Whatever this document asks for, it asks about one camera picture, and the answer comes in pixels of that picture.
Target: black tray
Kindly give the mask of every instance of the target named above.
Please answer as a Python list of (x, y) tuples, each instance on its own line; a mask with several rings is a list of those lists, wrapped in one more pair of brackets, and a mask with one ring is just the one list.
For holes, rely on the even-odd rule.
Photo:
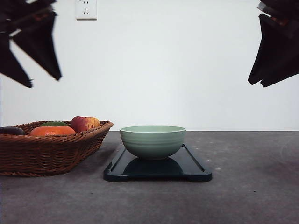
[(104, 170), (106, 181), (123, 182), (137, 178), (186, 178), (192, 182), (207, 182), (212, 179), (212, 172), (185, 144), (163, 160), (143, 160), (123, 148)]

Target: red apple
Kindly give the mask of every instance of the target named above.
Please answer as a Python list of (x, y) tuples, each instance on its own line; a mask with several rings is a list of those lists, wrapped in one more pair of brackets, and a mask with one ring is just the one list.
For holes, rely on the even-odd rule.
[(97, 128), (99, 126), (99, 120), (94, 117), (76, 116), (71, 120), (71, 128), (74, 129), (75, 132), (83, 132), (91, 128)]

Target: gray tabletop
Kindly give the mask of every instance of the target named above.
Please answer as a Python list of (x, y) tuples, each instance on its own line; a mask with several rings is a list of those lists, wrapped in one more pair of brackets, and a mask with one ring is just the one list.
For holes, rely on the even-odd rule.
[(0, 176), (1, 224), (298, 224), (299, 132), (187, 132), (213, 179), (107, 182), (109, 132), (70, 173)]

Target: wicker basket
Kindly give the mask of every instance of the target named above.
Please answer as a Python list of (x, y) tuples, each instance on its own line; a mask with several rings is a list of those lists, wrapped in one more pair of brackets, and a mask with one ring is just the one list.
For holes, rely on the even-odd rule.
[[(25, 134), (46, 121), (15, 125)], [(113, 123), (101, 121), (99, 128), (72, 135), (36, 137), (0, 135), (0, 175), (51, 176), (70, 172), (96, 152)]]

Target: green bowl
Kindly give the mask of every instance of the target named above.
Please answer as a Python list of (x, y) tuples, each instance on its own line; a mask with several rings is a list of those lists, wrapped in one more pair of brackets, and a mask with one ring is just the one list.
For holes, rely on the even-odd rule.
[(176, 126), (132, 126), (120, 129), (121, 140), (133, 155), (160, 160), (175, 154), (184, 143), (186, 129)]

